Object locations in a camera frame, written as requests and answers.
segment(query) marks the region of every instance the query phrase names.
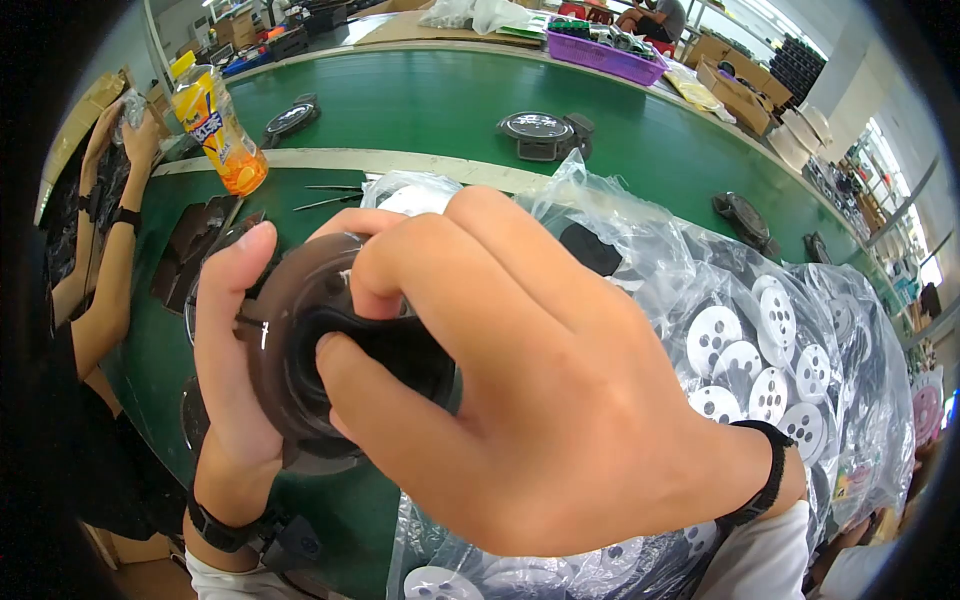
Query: clear plastic bag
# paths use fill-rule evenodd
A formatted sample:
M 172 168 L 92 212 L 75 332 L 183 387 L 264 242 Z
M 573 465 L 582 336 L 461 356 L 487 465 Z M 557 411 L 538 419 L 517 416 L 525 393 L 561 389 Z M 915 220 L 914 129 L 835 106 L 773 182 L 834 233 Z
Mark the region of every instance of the clear plastic bag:
M 850 403 L 824 294 L 740 242 L 676 219 L 615 178 L 591 174 L 579 151 L 542 190 L 514 200 L 562 241 L 577 224 L 616 249 L 620 262 L 607 279 L 654 325 L 694 410 L 718 422 L 767 420 L 798 442 L 812 552 L 824 536 L 837 476 L 837 415 Z M 488 600 L 692 594 L 728 533 L 710 521 L 579 557 L 503 559 L 451 535 L 438 547 L 437 530 L 428 528 L 436 549 L 427 558 L 425 544 L 410 534 L 414 514 L 401 503 L 392 597 L 444 590 Z
M 466 29 L 468 19 L 473 18 L 476 0 L 437 0 L 420 18 L 423 27 L 437 29 Z
M 849 265 L 787 269 L 826 299 L 847 374 L 831 517 L 838 529 L 903 509 L 914 463 L 912 394 L 893 325 L 866 277 Z
M 464 189 L 443 175 L 420 171 L 390 171 L 364 184 L 361 208 L 383 208 L 413 217 L 424 212 L 443 214 L 453 195 Z
M 117 148 L 123 146 L 123 126 L 130 123 L 134 129 L 139 129 L 143 123 L 143 111 L 147 109 L 147 99 L 141 96 L 133 88 L 128 89 L 120 95 L 120 102 L 123 108 L 120 110 L 120 117 L 113 128 L 113 145 Z
M 485 36 L 501 27 L 523 27 L 530 13 L 510 0 L 476 0 L 473 5 L 473 31 Z

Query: cardboard sheet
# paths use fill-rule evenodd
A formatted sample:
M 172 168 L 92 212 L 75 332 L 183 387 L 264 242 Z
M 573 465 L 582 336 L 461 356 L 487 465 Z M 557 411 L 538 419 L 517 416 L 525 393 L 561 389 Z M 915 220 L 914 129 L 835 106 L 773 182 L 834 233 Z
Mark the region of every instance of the cardboard sheet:
M 454 39 L 458 41 L 486 41 L 495 44 L 520 46 L 522 48 L 540 47 L 540 41 L 538 39 L 530 39 L 528 37 L 504 36 L 502 34 L 481 36 L 472 29 L 421 27 L 417 24 L 421 16 L 423 16 L 423 11 L 400 12 L 394 18 L 366 34 L 354 45 L 363 46 L 385 41 L 405 41 L 411 39 Z

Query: finger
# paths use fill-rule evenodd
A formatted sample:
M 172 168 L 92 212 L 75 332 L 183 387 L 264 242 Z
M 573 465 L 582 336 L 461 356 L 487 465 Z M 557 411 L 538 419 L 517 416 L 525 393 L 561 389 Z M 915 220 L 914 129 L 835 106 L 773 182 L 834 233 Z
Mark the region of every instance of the finger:
M 321 235 L 344 231 L 376 235 L 408 218 L 405 214 L 377 208 L 344 208 L 314 231 L 306 241 L 309 242 Z
M 477 439 L 343 333 L 324 336 L 317 348 L 317 371 L 349 438 L 406 492 L 464 506 L 469 485 L 453 482 L 486 472 Z M 437 481 L 450 485 L 437 486 Z M 430 507 L 424 509 L 434 515 Z
M 233 335 L 244 294 L 263 273 L 275 246 L 276 228 L 270 222 L 260 223 L 235 244 L 210 256 L 200 273 L 194 362 L 211 426 L 217 427 L 224 442 L 237 444 L 231 447 L 270 442 L 232 438 L 244 432 L 263 432 L 268 437 L 275 433 L 252 397 L 249 381 L 237 376 L 246 371 L 247 357 Z
M 636 311 L 629 297 L 580 264 L 536 219 L 496 190 L 465 188 L 450 200 L 444 216 L 480 242 L 537 304 L 573 330 L 595 330 L 598 321 L 608 318 L 598 302 L 629 304 L 631 312 Z
M 492 372 L 572 339 L 479 242 L 437 214 L 372 238 L 353 262 L 350 292 L 368 319 L 392 318 L 404 296 L 454 360 Z

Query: plastic basket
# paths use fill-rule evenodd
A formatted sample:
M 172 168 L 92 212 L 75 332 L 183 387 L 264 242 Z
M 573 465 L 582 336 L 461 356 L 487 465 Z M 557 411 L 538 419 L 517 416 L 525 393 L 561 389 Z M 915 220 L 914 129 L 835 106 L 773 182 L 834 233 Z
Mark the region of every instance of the plastic basket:
M 653 85 L 669 67 L 656 48 L 651 48 L 656 62 L 629 52 L 598 44 L 589 39 L 546 32 L 550 57 L 574 64 L 582 64 L 604 73 L 610 73 L 640 85 Z

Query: plastic bottle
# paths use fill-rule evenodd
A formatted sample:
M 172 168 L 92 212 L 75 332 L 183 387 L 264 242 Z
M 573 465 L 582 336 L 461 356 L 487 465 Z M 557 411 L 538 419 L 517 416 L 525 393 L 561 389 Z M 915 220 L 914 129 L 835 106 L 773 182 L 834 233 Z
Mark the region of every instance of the plastic bottle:
M 212 65 L 197 64 L 193 52 L 170 71 L 177 80 L 174 113 L 183 128 L 204 147 L 230 194 L 251 194 L 267 177 L 267 158 L 237 121 L 220 73 Z

